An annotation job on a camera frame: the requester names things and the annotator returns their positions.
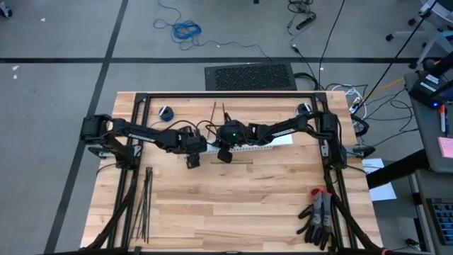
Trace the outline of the black electronic box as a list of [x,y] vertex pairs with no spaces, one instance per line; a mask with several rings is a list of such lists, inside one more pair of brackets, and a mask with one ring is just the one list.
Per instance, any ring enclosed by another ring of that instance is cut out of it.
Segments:
[[447,82],[444,79],[425,71],[416,71],[414,75],[415,81],[408,92],[411,98],[431,109],[437,109],[445,104],[443,88]]

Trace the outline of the grey mesh office chair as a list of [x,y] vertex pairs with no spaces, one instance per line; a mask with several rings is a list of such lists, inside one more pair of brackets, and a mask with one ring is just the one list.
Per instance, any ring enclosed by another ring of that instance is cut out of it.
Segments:
[[414,38],[423,38],[423,51],[416,62],[409,67],[415,69],[427,57],[431,48],[437,44],[447,53],[453,51],[453,0],[437,0],[437,3],[428,12],[435,0],[420,0],[420,7],[416,17],[408,21],[409,26],[414,26],[422,21],[421,30],[413,35]]

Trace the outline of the orange capped marker pen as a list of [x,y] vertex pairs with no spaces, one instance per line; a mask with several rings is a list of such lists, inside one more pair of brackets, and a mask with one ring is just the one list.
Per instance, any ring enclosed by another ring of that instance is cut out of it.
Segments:
[[440,129],[442,133],[446,133],[446,113],[445,113],[445,106],[441,105],[438,108],[440,114]]

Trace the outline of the dark navy beam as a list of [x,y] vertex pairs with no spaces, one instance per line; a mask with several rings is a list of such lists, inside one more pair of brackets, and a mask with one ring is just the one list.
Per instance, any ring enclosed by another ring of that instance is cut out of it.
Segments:
[[391,181],[409,176],[419,169],[430,169],[428,157],[424,149],[368,174],[367,184],[369,189],[380,187]]

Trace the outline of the white paper sheet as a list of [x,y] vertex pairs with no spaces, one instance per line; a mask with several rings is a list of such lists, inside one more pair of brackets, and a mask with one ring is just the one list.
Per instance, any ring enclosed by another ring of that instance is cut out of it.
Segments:
[[[382,159],[363,159],[362,165],[366,175],[368,175],[383,168],[384,162],[382,161]],[[387,183],[376,188],[371,188],[369,190],[369,193],[373,202],[397,199],[391,183]]]

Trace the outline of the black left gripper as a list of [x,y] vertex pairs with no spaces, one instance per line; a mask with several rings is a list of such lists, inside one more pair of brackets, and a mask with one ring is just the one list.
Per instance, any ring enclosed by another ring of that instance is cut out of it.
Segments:
[[200,166],[200,155],[198,153],[207,151],[207,140],[200,135],[197,128],[185,126],[183,128],[185,136],[180,139],[179,152],[187,154],[186,166],[188,169],[194,169]]

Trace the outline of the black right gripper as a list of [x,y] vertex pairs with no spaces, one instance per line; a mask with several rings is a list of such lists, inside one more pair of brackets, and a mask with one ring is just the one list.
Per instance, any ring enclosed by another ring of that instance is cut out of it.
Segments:
[[247,128],[243,123],[231,120],[227,112],[224,113],[224,122],[225,124],[217,128],[215,146],[221,148],[217,153],[217,158],[230,164],[233,154],[227,149],[247,144]]

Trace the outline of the dark keyboard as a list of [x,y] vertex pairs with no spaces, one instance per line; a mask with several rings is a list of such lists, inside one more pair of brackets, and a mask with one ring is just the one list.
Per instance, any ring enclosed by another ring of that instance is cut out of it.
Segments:
[[453,245],[453,198],[427,198],[435,231],[442,245]]

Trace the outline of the grey desk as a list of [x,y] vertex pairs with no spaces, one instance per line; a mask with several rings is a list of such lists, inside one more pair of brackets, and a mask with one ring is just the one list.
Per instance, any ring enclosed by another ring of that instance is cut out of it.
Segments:
[[411,98],[411,104],[423,143],[423,149],[418,152],[422,159],[420,168],[453,174],[453,159],[442,156],[438,142],[438,138],[444,136],[441,132],[438,110],[430,109],[413,98]]
[[441,244],[427,203],[427,199],[453,200],[453,174],[416,170],[410,182],[418,214],[419,224],[416,228],[421,249],[429,255],[453,255],[453,245]]

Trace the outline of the blue-rimmed round table grommet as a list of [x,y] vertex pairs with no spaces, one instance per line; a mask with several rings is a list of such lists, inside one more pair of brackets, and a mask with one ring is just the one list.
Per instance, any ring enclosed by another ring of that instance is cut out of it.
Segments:
[[174,118],[174,111],[170,106],[163,106],[159,109],[159,118],[163,122],[169,122]]

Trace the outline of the black perforated box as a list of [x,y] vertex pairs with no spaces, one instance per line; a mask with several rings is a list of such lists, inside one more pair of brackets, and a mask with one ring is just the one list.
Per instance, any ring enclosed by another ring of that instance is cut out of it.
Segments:
[[207,91],[296,91],[288,63],[205,67]]

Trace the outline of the white slotted cable duct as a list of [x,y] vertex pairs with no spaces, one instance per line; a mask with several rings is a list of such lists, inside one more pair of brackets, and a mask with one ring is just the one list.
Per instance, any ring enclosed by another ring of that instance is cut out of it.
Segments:
[[[248,151],[255,151],[255,150],[272,149],[273,147],[276,147],[275,143],[270,143],[270,144],[263,145],[263,146],[242,145],[241,147],[240,146],[235,146],[235,147],[231,148],[229,151],[230,152],[248,152]],[[220,150],[219,147],[215,147],[215,146],[209,144],[207,146],[207,151],[204,152],[204,154],[216,154],[216,153],[218,153],[219,150]]]

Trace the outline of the grey red-cuffed work glove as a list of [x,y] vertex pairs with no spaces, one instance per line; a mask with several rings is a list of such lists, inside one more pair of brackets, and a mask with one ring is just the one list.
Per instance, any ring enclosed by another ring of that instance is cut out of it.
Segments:
[[313,197],[312,213],[305,239],[307,242],[319,246],[321,250],[324,250],[327,243],[330,242],[328,250],[335,251],[337,242],[332,226],[331,194],[320,188],[315,188],[311,194]]
[[305,226],[297,230],[297,234],[305,233],[304,241],[306,243],[312,243],[314,245],[319,245],[320,243],[320,233],[321,233],[321,206],[320,205],[310,205],[305,208],[299,215],[300,220],[308,218]]

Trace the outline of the pink sticky note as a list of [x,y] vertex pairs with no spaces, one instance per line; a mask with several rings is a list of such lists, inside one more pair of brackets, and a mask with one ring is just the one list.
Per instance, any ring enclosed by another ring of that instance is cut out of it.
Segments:
[[437,140],[442,157],[453,159],[453,138],[438,137]]

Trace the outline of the black power strip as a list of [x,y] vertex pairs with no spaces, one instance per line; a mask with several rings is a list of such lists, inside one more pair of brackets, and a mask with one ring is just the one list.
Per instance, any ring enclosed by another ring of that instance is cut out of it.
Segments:
[[305,28],[308,26],[312,21],[316,20],[316,14],[315,13],[310,13],[301,23],[299,23],[296,26],[297,30],[301,30],[302,28]]

